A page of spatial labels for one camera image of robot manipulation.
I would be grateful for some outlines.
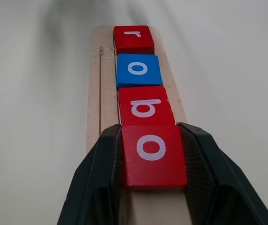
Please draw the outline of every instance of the blue block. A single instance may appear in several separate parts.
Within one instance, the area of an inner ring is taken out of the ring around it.
[[[118,54],[117,89],[123,87],[162,85],[159,60],[156,55]]]

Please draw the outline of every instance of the wooden board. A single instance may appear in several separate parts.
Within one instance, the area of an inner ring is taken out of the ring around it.
[[[159,58],[163,86],[176,122],[187,122],[180,96],[159,32],[150,27]],[[86,151],[101,131],[119,123],[115,85],[116,55],[113,26],[97,27],[92,33]],[[120,224],[192,225],[183,191],[122,191]]]

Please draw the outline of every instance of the letter block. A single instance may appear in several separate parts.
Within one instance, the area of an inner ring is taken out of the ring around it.
[[[119,54],[116,84],[117,89],[162,85],[158,57],[156,55]]]
[[[174,125],[162,86],[121,88],[118,91],[122,125]]]
[[[114,38],[117,54],[154,52],[154,42],[148,26],[116,26]]]
[[[122,183],[131,189],[182,188],[187,184],[180,129],[123,126]]]

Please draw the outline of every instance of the red block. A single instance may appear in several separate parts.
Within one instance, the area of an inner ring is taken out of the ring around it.
[[[174,125],[165,88],[121,88],[119,107],[122,125]]]
[[[122,127],[122,183],[132,189],[182,188],[186,166],[178,126]]]
[[[154,42],[148,26],[116,26],[114,38],[117,54],[153,54]]]

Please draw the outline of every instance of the white table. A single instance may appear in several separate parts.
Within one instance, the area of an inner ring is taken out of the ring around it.
[[[0,0],[0,225],[56,224],[85,154],[94,26],[159,29],[189,123],[268,208],[268,1]]]

